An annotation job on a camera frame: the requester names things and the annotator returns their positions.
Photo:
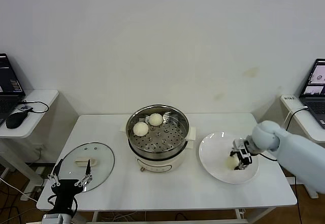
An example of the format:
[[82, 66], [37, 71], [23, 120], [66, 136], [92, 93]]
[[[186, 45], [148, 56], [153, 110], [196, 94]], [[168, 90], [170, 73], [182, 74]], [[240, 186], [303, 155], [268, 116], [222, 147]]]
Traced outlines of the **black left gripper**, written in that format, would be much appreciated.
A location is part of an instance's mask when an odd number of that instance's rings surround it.
[[80, 179], [61, 179], [59, 180], [59, 172], [63, 158], [55, 165], [52, 173], [48, 174], [48, 180], [51, 182], [51, 190], [56, 195], [54, 207], [51, 210], [52, 214], [68, 214], [75, 215], [78, 205], [75, 210], [72, 210], [72, 205], [75, 203], [75, 195], [83, 191], [83, 187], [89, 184], [92, 180], [91, 175], [91, 160], [89, 159], [86, 166], [85, 175]]

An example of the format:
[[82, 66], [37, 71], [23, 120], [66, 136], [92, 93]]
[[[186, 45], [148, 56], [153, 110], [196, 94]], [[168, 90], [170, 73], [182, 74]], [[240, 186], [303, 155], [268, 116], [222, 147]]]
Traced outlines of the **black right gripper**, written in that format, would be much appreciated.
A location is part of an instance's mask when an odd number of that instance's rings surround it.
[[239, 159], [239, 163], [235, 167], [235, 170], [245, 170], [250, 164], [252, 164], [252, 158], [249, 158], [252, 156], [255, 156], [255, 154], [249, 151], [247, 140], [240, 138], [233, 141], [230, 157], [242, 158]]

